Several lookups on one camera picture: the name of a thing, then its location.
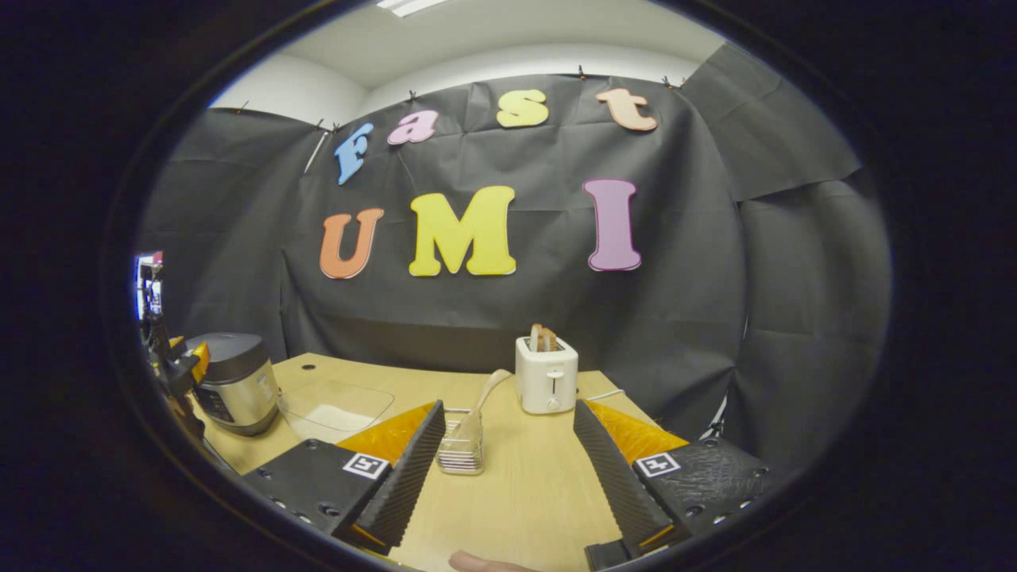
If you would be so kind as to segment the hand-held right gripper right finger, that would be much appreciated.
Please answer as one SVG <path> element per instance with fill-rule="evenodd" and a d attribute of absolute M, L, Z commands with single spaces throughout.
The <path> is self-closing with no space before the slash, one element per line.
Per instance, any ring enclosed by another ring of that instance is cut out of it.
<path fill-rule="evenodd" d="M 573 430 L 621 538 L 586 547 L 588 558 L 639 558 L 726 528 L 773 488 L 773 466 L 719 437 L 687 442 L 590 400 Z"/>

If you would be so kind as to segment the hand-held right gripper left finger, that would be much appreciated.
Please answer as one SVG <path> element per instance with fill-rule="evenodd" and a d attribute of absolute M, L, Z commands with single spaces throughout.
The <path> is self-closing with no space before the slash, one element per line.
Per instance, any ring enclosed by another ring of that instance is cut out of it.
<path fill-rule="evenodd" d="M 305 439 L 243 481 L 302 524 L 385 556 L 402 544 L 444 434 L 446 410 L 433 400 L 338 444 Z"/>

